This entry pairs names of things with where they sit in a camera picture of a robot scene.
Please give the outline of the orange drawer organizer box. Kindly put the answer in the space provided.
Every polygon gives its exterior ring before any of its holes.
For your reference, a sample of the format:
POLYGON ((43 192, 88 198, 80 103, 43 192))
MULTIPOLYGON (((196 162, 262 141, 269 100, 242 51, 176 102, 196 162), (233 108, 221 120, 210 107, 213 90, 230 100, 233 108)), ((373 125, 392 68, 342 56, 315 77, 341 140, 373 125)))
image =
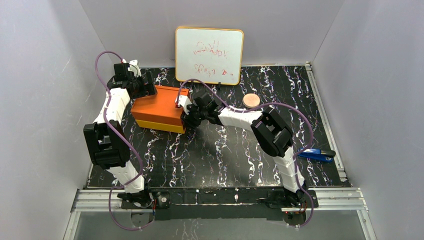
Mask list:
POLYGON ((182 108, 176 107, 178 87, 156 86, 157 94, 137 98, 130 110, 141 128, 183 134, 182 108))

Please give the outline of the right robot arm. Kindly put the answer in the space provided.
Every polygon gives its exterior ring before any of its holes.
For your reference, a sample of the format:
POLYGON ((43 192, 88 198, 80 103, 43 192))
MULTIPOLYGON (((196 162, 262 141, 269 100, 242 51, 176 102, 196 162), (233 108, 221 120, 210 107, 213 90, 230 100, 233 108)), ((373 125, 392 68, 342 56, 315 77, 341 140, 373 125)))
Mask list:
POLYGON ((212 98, 206 91, 192 98, 178 95, 175 105, 183 109, 181 120, 189 128, 197 128, 207 120, 211 124, 252 132, 261 149, 277 166, 284 201, 295 206, 304 200, 305 179, 294 159, 293 131, 273 107, 255 111, 234 108, 212 98))

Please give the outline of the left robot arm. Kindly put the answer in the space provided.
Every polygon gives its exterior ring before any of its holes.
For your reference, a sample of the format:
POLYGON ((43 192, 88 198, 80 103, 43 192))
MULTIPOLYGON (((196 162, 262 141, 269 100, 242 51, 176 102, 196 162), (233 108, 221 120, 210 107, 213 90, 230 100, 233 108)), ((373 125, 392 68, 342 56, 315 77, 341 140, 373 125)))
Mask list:
POLYGON ((123 186, 118 197, 130 203, 147 205, 152 194, 145 179, 131 163, 131 154, 140 157, 124 135, 121 123, 124 111, 132 99, 154 96, 157 90, 151 74, 143 78, 138 60, 121 59, 114 64, 114 75, 105 87, 105 101, 96 119, 86 124, 83 135, 94 166, 111 173, 123 186))

